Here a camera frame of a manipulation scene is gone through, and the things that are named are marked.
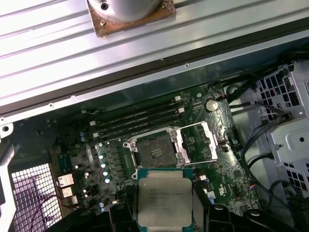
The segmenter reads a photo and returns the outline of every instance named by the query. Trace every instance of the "black cable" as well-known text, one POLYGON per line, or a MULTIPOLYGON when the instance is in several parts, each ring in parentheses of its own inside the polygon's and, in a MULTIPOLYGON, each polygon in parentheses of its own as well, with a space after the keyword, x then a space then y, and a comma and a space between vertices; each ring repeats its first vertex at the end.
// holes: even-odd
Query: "black cable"
POLYGON ((248 165, 248 167, 251 168, 252 165, 254 165, 258 160, 265 159, 265 158, 273 159, 274 157, 273 157, 272 153, 260 155, 260 156, 258 156, 258 157, 256 157, 256 158, 254 158, 254 159, 250 162, 250 164, 248 165))
POLYGON ((270 106, 270 105, 267 105, 267 104, 264 104, 264 103, 261 103, 261 102, 258 102, 258 101, 255 101, 254 103, 257 104, 257 105, 260 105, 260 106, 264 107, 265 109, 268 109, 268 110, 270 110, 270 111, 272 111, 272 112, 275 112, 275 113, 277 113, 278 115, 285 114, 285 112, 282 111, 281 109, 277 109, 277 108, 272 107, 272 106, 270 106))
POLYGON ((246 153, 249 150, 249 148, 255 143, 255 141, 262 135, 264 134, 266 131, 268 131, 269 129, 271 129, 272 127, 276 126, 277 124, 281 123, 284 121, 284 117, 279 116, 278 118, 276 118, 275 120, 269 122, 268 124, 266 124, 265 126, 263 126, 261 129, 259 129, 250 139, 248 139, 248 141, 246 142, 240 157, 241 157, 241 163, 242 163, 242 167, 245 171, 245 173, 251 177, 251 179, 254 181, 254 183, 260 188, 262 189, 268 196, 272 197, 273 199, 276 199, 282 206, 286 207, 287 209, 290 210, 289 206, 284 203, 280 198, 278 198, 277 196, 275 196, 273 193, 271 193, 267 188, 265 188, 261 182, 259 182, 259 180, 253 175, 253 173, 250 171, 250 168, 246 162, 246 153))
MULTIPOLYGON (((271 184, 269 191, 271 193, 274 193, 275 188, 277 187, 278 184, 286 184, 290 187, 293 188, 293 190, 295 191, 295 193, 297 194, 298 197, 303 198, 303 194, 301 193, 301 191, 299 191, 299 189, 294 186, 293 184, 291 184, 290 182, 286 181, 286 180, 277 180, 274 183, 271 184)), ((273 199, 271 197, 269 197, 268 203, 266 205, 266 209, 269 209, 271 207, 273 199)))
POLYGON ((245 103, 237 104, 237 105, 230 105, 230 108, 237 109, 237 108, 246 107, 246 106, 251 106, 251 102, 245 102, 245 103))
POLYGON ((255 102, 245 102, 245 103, 242 103, 242 104, 237 104, 237 105, 230 105, 229 107, 231 109, 236 109, 236 108, 241 108, 241 107, 246 107, 246 106, 252 106, 252 105, 260 105, 262 107, 264 107, 265 109, 268 109, 274 113, 277 113, 278 115, 282 115, 282 114, 285 114, 285 112, 281 109, 277 109, 275 107, 272 107, 270 105, 267 105, 267 104, 264 104, 264 103, 261 103, 261 102, 258 102, 258 101, 255 101, 255 102))

